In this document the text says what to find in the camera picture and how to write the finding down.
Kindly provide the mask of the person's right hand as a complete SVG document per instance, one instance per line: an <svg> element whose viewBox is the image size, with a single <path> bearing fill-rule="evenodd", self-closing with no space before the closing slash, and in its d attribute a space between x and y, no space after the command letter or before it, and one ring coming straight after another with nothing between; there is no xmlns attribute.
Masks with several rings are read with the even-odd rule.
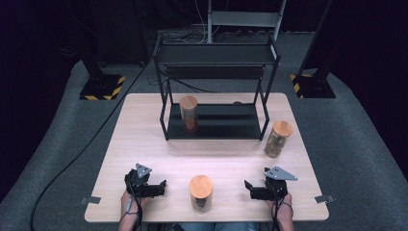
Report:
<svg viewBox="0 0 408 231"><path fill-rule="evenodd" d="M292 195L288 193L278 202L266 200L270 208L272 223L279 231L294 231Z"/></svg>

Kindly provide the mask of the person's left hand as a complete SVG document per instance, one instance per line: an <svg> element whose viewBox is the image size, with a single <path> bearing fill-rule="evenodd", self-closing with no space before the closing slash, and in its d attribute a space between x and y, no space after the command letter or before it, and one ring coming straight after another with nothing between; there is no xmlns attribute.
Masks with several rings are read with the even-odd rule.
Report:
<svg viewBox="0 0 408 231"><path fill-rule="evenodd" d="M121 197L121 218L123 220L138 220L139 219L139 209L144 209L148 203L149 199L143 197L142 199L136 200L128 192L124 192Z"/></svg>

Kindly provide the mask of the person's blue jeans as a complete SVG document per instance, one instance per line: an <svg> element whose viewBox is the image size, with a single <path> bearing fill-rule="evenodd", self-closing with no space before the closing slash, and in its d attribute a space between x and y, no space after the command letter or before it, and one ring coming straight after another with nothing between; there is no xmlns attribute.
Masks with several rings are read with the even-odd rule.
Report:
<svg viewBox="0 0 408 231"><path fill-rule="evenodd" d="M174 223L171 231L260 231L256 222L181 222Z"/></svg>

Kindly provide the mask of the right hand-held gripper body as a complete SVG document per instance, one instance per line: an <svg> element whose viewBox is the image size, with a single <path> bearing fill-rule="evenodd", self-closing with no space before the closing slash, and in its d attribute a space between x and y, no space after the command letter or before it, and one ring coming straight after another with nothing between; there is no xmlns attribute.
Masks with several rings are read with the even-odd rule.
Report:
<svg viewBox="0 0 408 231"><path fill-rule="evenodd" d="M281 167L265 168L265 185L268 189L268 200L281 200L288 194L287 182L298 178Z"/></svg>

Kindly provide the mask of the glass jar with brown snacks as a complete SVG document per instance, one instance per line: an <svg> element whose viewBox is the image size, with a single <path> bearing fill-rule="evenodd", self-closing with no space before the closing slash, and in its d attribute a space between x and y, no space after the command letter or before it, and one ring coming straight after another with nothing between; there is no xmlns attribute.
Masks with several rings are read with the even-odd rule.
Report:
<svg viewBox="0 0 408 231"><path fill-rule="evenodd" d="M264 153L270 158L277 158L284 148L287 139L292 135L293 127L285 120L276 121L271 128Z"/></svg>

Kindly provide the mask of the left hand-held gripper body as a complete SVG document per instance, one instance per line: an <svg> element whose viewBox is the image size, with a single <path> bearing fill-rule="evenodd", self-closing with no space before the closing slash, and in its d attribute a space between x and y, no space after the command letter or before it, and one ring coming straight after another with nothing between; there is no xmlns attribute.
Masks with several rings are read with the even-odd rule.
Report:
<svg viewBox="0 0 408 231"><path fill-rule="evenodd" d="M151 171L151 168L136 163L136 166L124 177L127 193L136 196L147 196L148 179Z"/></svg>

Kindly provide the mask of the black metal shelf rack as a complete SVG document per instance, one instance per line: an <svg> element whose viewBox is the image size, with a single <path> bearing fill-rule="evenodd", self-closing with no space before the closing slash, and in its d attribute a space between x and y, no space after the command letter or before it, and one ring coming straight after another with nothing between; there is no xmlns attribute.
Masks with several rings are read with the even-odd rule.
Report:
<svg viewBox="0 0 408 231"><path fill-rule="evenodd" d="M264 43L165 43L157 38L153 63L159 84L160 123L166 140L261 140L268 128L268 97L280 62L273 38ZM170 83L183 80L250 80L254 98L216 102L210 93L197 97L197 118L182 118L181 104Z"/></svg>

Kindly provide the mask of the black stand with striped base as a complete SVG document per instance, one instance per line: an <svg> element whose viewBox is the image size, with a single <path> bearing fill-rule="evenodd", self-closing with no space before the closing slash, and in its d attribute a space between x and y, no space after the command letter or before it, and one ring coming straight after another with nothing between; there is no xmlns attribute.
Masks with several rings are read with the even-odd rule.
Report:
<svg viewBox="0 0 408 231"><path fill-rule="evenodd" d="M88 51L81 52L81 60L89 74L80 98L85 100L113 100L119 94L125 77L120 74L105 74L97 60Z"/></svg>
<svg viewBox="0 0 408 231"><path fill-rule="evenodd" d="M306 52L303 62L296 74L291 75L294 91L298 98L335 98L336 95L332 91L327 76L330 72L330 65L333 59L330 56L318 61L316 71L313 74L304 74L307 65L312 62L313 53L317 51L318 38L320 31L323 28L325 19L330 12L333 0L328 0L324 9L323 15L317 27L317 31L311 41L311 44Z"/></svg>

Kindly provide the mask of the grey metal table clip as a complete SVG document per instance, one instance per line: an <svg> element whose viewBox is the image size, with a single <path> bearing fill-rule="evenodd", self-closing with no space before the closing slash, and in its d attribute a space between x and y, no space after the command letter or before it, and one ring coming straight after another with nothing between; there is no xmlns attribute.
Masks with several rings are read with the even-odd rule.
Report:
<svg viewBox="0 0 408 231"><path fill-rule="evenodd" d="M101 200L101 197L96 197L96 196L89 196L89 197L82 197L80 200L81 204L99 204Z"/></svg>
<svg viewBox="0 0 408 231"><path fill-rule="evenodd" d="M324 194L315 197L317 203L331 203L334 202L336 198L332 194Z"/></svg>

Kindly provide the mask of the glass jar with orange wooden lid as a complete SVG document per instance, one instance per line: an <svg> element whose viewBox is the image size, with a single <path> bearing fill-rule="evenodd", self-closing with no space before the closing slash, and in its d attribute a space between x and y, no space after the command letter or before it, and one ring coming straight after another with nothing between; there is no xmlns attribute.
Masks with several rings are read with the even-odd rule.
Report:
<svg viewBox="0 0 408 231"><path fill-rule="evenodd" d="M193 209L200 214L208 213L212 206L214 184L206 175L193 176L189 182L189 192Z"/></svg>

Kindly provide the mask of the glass jar with pale wooden lid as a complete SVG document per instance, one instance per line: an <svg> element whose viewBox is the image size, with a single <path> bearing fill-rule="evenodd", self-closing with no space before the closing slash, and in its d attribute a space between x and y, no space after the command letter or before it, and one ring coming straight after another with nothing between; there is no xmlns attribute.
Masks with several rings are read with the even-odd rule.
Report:
<svg viewBox="0 0 408 231"><path fill-rule="evenodd" d="M183 96L179 101L184 130L195 133L198 129L197 106L198 101L191 95Z"/></svg>

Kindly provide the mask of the grey metal frame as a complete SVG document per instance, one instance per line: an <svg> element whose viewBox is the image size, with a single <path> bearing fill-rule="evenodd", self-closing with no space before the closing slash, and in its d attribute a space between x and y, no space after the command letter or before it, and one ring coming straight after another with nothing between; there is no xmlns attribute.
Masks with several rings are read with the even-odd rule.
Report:
<svg viewBox="0 0 408 231"><path fill-rule="evenodd" d="M279 0L279 8L271 13L215 11L213 0L208 0L207 42L213 42L214 26L272 28L272 37L277 40L287 0Z"/></svg>

